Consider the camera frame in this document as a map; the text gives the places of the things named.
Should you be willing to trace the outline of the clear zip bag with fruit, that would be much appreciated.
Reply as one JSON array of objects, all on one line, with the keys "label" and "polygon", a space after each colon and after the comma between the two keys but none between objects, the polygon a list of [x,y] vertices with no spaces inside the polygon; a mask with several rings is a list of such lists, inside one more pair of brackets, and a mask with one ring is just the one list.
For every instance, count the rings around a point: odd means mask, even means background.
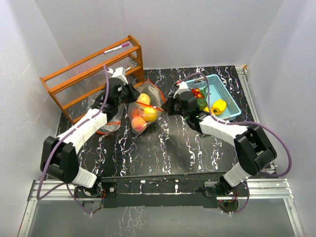
[{"label": "clear zip bag with fruit", "polygon": [[162,91],[149,79],[135,84],[140,92],[138,99],[128,105],[127,114],[131,122],[132,132],[140,135],[162,114],[161,106],[166,102]]}]

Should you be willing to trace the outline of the clear zip bag with peppers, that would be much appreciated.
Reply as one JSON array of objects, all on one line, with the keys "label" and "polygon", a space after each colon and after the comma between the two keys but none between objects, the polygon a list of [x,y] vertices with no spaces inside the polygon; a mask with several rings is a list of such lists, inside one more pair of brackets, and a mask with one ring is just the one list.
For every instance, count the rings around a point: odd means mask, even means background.
[{"label": "clear zip bag with peppers", "polygon": [[[104,100],[103,94],[104,93],[101,92],[101,93],[95,93],[89,96],[87,98],[87,107],[90,108],[94,104],[95,101],[100,101],[99,104],[102,105],[103,100]],[[121,104],[118,106],[118,111],[114,114],[114,116],[111,119],[107,119],[108,123],[105,126],[98,129],[96,133],[100,135],[107,135],[118,130],[121,125],[121,118],[123,115],[123,111],[124,111],[124,105]]]}]

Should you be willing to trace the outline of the yellow fake bell pepper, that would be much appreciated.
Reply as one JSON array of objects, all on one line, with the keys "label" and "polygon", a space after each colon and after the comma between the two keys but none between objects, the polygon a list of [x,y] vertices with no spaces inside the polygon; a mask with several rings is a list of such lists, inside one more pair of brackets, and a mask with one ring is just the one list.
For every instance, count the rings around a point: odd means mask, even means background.
[{"label": "yellow fake bell pepper", "polygon": [[212,105],[211,112],[214,115],[219,116],[225,111],[226,107],[227,107],[227,102],[222,99],[219,99],[215,101],[214,104]]}]

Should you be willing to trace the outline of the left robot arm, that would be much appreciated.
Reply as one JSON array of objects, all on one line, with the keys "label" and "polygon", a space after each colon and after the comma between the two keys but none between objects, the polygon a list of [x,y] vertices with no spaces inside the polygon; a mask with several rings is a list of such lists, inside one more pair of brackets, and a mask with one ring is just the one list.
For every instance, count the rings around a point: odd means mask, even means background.
[{"label": "left robot arm", "polygon": [[57,137],[49,136],[43,144],[40,169],[41,179],[50,175],[66,184],[84,187],[91,197],[101,194],[97,176],[80,167],[78,153],[100,128],[118,114],[122,104],[135,102],[139,92],[125,76],[112,76],[87,113],[69,130]]}]

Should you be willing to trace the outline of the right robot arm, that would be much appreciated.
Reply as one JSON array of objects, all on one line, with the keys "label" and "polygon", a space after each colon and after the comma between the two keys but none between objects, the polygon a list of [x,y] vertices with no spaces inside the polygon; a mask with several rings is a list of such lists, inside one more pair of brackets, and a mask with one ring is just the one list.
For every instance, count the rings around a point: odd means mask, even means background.
[{"label": "right robot arm", "polygon": [[277,157],[262,127],[255,124],[236,125],[219,120],[200,109],[197,98],[190,91],[170,95],[162,109],[170,116],[182,116],[192,130],[215,136],[234,146],[238,162],[212,187],[203,187],[206,192],[231,196],[240,183],[257,175]]}]

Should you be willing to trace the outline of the fake peach apple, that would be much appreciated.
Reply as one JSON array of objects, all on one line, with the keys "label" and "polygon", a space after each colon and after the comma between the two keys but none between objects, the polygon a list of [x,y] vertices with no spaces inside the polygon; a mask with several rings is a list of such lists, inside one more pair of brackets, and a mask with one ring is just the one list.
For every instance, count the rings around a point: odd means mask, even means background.
[{"label": "fake peach apple", "polygon": [[149,95],[147,95],[146,93],[141,93],[137,99],[137,102],[141,104],[149,105],[151,103],[151,99]]}]

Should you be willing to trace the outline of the yellow fake lemon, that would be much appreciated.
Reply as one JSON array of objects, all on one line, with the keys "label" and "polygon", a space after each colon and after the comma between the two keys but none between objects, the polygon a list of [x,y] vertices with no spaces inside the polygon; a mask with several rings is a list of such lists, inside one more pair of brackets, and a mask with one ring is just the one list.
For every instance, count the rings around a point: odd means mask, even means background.
[{"label": "yellow fake lemon", "polygon": [[145,107],[143,109],[142,117],[146,122],[155,122],[158,118],[158,114],[154,108]]}]

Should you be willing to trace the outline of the green fake mango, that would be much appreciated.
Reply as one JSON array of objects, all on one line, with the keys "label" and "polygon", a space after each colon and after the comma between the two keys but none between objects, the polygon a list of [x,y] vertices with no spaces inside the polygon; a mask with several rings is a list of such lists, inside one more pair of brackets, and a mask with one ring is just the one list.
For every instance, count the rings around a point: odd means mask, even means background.
[{"label": "green fake mango", "polygon": [[200,110],[204,110],[208,106],[207,101],[204,98],[197,98],[197,105]]}]

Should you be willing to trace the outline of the fake pink peach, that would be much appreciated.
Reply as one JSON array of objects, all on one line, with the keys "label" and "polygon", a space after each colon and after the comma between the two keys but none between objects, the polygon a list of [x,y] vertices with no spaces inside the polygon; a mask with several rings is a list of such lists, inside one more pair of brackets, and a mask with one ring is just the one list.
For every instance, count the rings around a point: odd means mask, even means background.
[{"label": "fake pink peach", "polygon": [[146,129],[147,122],[141,117],[136,116],[132,119],[131,125],[135,132],[141,133]]}]

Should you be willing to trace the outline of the blue plastic basket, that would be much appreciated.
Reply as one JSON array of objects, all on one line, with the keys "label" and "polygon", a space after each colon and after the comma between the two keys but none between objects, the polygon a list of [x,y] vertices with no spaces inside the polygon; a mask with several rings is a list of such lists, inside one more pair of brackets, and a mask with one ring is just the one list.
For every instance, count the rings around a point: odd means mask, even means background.
[{"label": "blue plastic basket", "polygon": [[219,119],[232,121],[239,116],[241,110],[230,92],[224,86],[222,80],[216,74],[208,75],[206,78],[208,79],[209,89],[207,89],[207,82],[203,77],[188,80],[186,84],[189,90],[198,88],[200,93],[205,96],[205,100],[210,102],[211,107],[220,99],[227,103],[223,113],[216,115]]}]

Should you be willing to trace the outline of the wooden shelf rack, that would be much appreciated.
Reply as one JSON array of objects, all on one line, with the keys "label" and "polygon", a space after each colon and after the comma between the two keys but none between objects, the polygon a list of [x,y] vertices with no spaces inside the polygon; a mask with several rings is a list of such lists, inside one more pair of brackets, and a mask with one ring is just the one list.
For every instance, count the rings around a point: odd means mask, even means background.
[{"label": "wooden shelf rack", "polygon": [[[103,54],[104,51],[129,42],[129,46]],[[140,42],[132,35],[119,40],[63,69],[40,78],[47,93],[51,96],[65,117],[72,123],[79,121],[85,112],[71,115],[75,106],[92,94],[104,89],[106,73],[109,69],[132,67],[126,75],[132,75],[139,81],[145,81],[142,48]]]}]

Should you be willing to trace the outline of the pink marker pen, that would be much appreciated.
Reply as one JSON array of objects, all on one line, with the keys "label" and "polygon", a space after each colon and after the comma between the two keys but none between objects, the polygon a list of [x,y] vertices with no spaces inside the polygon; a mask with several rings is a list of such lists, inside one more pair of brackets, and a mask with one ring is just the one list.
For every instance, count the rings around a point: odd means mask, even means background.
[{"label": "pink marker pen", "polygon": [[127,47],[127,46],[129,46],[129,42],[123,43],[120,46],[117,46],[117,47],[111,48],[109,50],[106,50],[106,51],[103,52],[103,54],[110,53],[112,51],[115,51],[115,50],[118,50],[118,49],[121,49],[121,48],[124,48],[124,47]]}]

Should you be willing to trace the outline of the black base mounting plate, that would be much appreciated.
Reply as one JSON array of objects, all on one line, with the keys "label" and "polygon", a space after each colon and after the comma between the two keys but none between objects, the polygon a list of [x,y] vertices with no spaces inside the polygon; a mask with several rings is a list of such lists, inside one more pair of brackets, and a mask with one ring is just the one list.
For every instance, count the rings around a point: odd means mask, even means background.
[{"label": "black base mounting plate", "polygon": [[249,198],[249,190],[245,181],[230,188],[222,176],[222,172],[211,172],[102,177],[97,179],[91,189],[76,187],[75,196],[85,200],[99,200],[102,208],[128,206],[217,208],[220,203],[232,203],[231,209],[235,211],[239,207],[239,200]]}]

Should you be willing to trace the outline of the aluminium frame rail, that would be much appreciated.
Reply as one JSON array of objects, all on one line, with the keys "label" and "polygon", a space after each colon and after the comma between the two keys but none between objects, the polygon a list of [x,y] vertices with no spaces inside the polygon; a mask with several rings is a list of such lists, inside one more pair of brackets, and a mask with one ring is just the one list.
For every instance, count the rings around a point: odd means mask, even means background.
[{"label": "aluminium frame rail", "polygon": [[[112,193],[122,195],[193,195],[197,193],[199,180],[180,180],[164,179],[162,181],[136,180],[123,181],[118,180],[105,188],[106,196]],[[246,187],[240,185],[236,187],[239,192],[238,198],[246,198],[247,192],[252,199],[293,199],[291,188],[287,179],[249,179]],[[79,191],[75,185],[65,185],[60,181],[44,181],[39,193],[40,197],[61,199],[69,197],[71,194],[78,198],[97,198],[101,191],[89,195],[84,191]]]}]

